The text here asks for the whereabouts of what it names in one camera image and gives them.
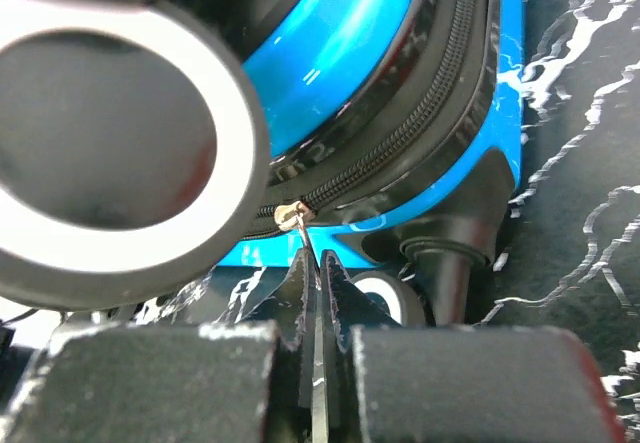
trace black metal object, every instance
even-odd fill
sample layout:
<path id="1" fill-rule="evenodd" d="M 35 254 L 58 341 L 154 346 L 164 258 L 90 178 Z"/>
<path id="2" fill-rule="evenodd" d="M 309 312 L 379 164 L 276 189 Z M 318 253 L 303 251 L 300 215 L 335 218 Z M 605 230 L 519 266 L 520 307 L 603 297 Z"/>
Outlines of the black metal object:
<path id="1" fill-rule="evenodd" d="M 353 353 L 361 441 L 625 441 L 567 331 L 356 329 Z"/>
<path id="2" fill-rule="evenodd" d="M 26 371 L 5 441 L 315 441 L 319 385 L 322 441 L 624 441 L 573 334 L 402 328 L 335 253 L 317 273 L 308 249 L 269 296 L 232 302 L 218 323 L 64 325 Z"/>
<path id="3" fill-rule="evenodd" d="M 287 407 L 268 404 L 285 383 L 273 380 L 274 324 L 80 326 L 57 338 L 25 373 L 7 442 L 295 441 L 278 425 Z"/>

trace gold zipper slider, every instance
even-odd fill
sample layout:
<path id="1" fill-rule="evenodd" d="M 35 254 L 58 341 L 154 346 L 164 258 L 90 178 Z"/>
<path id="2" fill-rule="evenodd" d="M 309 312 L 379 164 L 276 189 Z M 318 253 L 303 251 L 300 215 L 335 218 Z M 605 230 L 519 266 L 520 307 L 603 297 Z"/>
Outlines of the gold zipper slider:
<path id="1" fill-rule="evenodd" d="M 291 231 L 300 228 L 301 224 L 307 223 L 315 218 L 315 213 L 302 203 L 296 201 L 290 205 L 280 205 L 273 214 L 273 219 L 281 231 Z"/>

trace black zipper track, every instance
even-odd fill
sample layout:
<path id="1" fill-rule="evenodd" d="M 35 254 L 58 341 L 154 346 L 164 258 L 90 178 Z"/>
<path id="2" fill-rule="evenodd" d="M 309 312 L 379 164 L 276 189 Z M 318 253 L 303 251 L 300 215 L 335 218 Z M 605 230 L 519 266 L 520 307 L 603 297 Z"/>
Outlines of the black zipper track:
<path id="1" fill-rule="evenodd" d="M 476 0 L 456 0 L 453 26 L 449 33 L 444 57 L 429 90 L 411 115 L 387 136 L 374 150 L 360 158 L 345 171 L 300 198 L 307 207 L 318 212 L 322 207 L 371 178 L 375 173 L 399 156 L 420 137 L 447 101 L 464 63 L 473 25 Z M 256 218 L 271 218 L 278 205 L 260 208 Z M 243 240 L 267 238 L 282 234 L 280 230 L 249 235 Z"/>

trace black wheel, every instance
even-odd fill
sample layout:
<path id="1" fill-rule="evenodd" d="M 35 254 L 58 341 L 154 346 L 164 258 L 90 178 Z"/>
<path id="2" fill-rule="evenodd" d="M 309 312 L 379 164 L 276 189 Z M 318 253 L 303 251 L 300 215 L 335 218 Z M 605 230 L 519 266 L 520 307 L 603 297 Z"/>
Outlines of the black wheel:
<path id="1" fill-rule="evenodd" d="M 418 295 L 406 283 L 381 271 L 359 273 L 351 281 L 401 325 L 426 324 L 424 309 Z"/>

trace suitcase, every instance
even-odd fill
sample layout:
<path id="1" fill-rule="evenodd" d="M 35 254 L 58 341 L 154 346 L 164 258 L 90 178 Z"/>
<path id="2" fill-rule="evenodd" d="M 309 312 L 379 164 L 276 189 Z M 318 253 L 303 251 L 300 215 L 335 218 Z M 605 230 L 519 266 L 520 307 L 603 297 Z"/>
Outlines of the suitcase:
<path id="1" fill-rule="evenodd" d="M 274 215 L 295 202 L 346 267 L 493 259 L 519 180 L 522 0 L 0 12 L 19 15 L 0 32 L 2 296 L 112 308 L 220 260 L 289 266 L 301 241 Z"/>
<path id="2" fill-rule="evenodd" d="M 183 2 L 220 20 L 216 0 Z M 278 0 L 264 13 L 255 28 L 228 15 L 223 30 L 248 56 L 272 161 L 221 264 L 288 266 L 301 241 L 273 215 L 294 201 L 313 214 L 316 251 L 346 267 L 416 244 L 491 261 L 520 173 L 522 0 Z"/>

